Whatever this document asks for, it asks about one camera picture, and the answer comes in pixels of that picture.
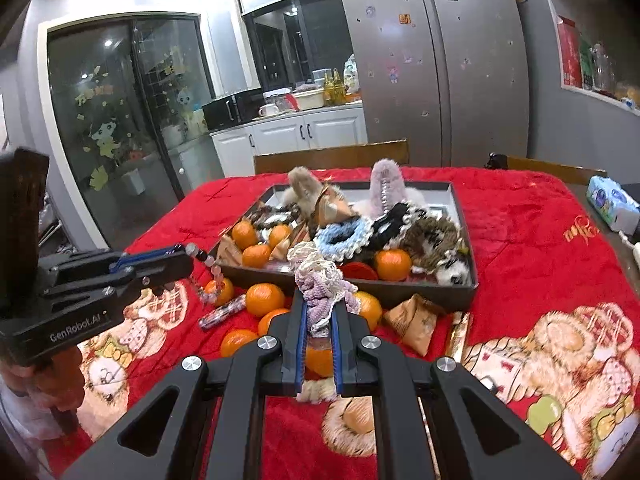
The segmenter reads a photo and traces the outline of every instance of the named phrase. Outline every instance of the cabinet door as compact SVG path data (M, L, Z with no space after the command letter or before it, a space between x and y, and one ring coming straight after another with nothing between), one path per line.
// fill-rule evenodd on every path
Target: cabinet door
M225 176L255 174L254 155L257 155L257 150L254 147L252 128L252 126L237 128L212 137Z
M305 123L312 148L352 146L367 142L362 108L307 114Z
M258 152L264 155L308 150L309 139L303 120L304 116L297 116L254 124L254 138Z

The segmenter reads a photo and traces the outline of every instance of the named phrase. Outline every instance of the black microwave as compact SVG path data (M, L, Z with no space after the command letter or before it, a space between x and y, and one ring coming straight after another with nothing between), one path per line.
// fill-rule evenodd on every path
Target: black microwave
M250 123L258 117L258 110L264 104L262 89L258 88L212 101L204 105L202 111L210 131L224 130Z

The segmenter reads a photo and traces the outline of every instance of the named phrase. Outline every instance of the orange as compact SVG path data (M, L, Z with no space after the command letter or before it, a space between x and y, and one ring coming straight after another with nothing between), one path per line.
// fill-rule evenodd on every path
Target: orange
M246 292L246 310L255 317L263 317L272 310L284 307L284 292L273 283L257 283Z
M242 265L261 269L269 261L269 256L271 256L271 248L267 244L252 245L242 251Z
M369 330L373 332L382 317L382 306L378 298L361 290L354 293L354 296L360 302L360 315L367 320Z
M386 282L401 282L411 272L411 257L402 249L376 253L376 272Z
M331 350L316 350L306 347L306 367L322 377L334 376L334 355Z
M258 335L267 335L271 320L274 317L279 316L280 314L286 314L287 312L288 310L286 308L277 308L276 310L272 310L268 314L265 314L260 320L260 323L258 323Z
M292 231L293 229L286 224L276 225L269 233L269 247L274 249L276 245L289 236Z
M251 330L232 330L220 344L220 357L230 357L242 345L245 345L254 339L258 339L258 335Z
M231 283L231 280L229 278L225 278L224 280L222 280L222 290L218 295L216 306L222 306L225 303L228 303L234 298L235 295L236 292L234 290L234 284Z
M231 229L231 238L241 251L258 243L258 233L248 220L241 220L234 225Z

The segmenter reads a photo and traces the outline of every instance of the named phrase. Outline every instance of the red tablecloth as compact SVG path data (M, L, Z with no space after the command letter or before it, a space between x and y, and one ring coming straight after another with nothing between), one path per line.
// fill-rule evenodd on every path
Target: red tablecloth
M369 173L327 170L318 175L368 180ZM450 181L462 204L480 282L465 366L478 376L491 375L500 387L498 396L510 408L585 478L599 478L640 420L635 409L640 356L634 333L640 304L613 250L569 190L546 174L453 168L403 168L402 174L408 181ZM177 242L209 249L268 186L285 181L285 175L265 174L205 184L129 250ZM197 265L204 283L209 276ZM79 410L83 431L64 444L48 444L55 472L76 459L182 357L216 358L229 330L257 327L257 320L242 312L203 333L197 321L206 311L188 285L180 286L161 300L139 300L127 308L123 325L82 345L87 378ZM450 319L439 320L427 359L442 354L449 325ZM398 341L387 328L376 333ZM327 407L327 402L268 399L263 478L376 478L374 456L348 458L322 442Z

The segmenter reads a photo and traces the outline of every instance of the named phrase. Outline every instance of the cup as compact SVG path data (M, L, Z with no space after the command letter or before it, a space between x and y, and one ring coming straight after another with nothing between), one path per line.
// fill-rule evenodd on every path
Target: cup
M260 117L269 117L271 115L275 115L279 112L277 105L270 103L268 105L261 106L258 110L258 115Z

